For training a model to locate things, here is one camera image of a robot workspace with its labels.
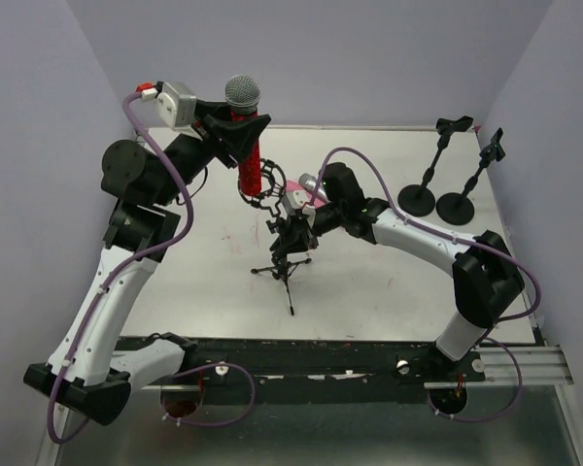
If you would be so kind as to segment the red glitter microphone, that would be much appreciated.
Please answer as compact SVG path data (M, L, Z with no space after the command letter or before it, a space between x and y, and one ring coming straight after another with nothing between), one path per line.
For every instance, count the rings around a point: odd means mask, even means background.
M231 110L233 121L256 117L260 96L257 81L248 75L235 75L224 87L225 101ZM250 156L239 165L239 185L245 196L256 197L261 193L258 143L254 144Z

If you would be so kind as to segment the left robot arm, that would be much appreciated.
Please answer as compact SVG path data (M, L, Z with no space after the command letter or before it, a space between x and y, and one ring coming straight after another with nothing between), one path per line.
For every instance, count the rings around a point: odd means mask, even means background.
M50 358L28 366L23 381L100 425L116 420L130 395L164 378L193 371L197 344L161 334L142 349L114 355L135 301L170 246L191 229L166 207L213 160L234 168L252 153L268 115L233 117L225 103L198 102L192 128L162 154L118 140L102 156L101 187L117 199L97 271L76 319Z

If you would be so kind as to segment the black tripod microphone stand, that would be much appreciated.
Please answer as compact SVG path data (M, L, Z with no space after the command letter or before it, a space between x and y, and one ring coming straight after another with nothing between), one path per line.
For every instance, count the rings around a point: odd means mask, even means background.
M239 174L237 182L240 198L253 209L269 214L266 221L268 231L276 235L274 243L269 248L271 264L256 267L250 273L258 276L269 273L273 280L281 282L288 297L289 312L295 316L290 289L290 277L300 265L309 265L311 258L290 261L289 256L299 253L302 243L302 233L299 226L294 224L298 216L287 212L285 199L288 180L281 166L271 159L260 158L257 167L249 173Z

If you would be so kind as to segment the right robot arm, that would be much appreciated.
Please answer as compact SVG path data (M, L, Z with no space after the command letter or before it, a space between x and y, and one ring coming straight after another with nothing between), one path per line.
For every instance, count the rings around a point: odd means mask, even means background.
M410 253L453 280L457 310L434 343L450 362L461 360L523 291L524 280L498 233L457 238L427 222L415 225L398 217L386 200L365 196L353 170L341 162L326 166L322 186L327 203L315 208L307 197L293 195L286 217L268 224L277 236L270 251L280 277L288 276L289 255L315 249L320 237L337 228Z

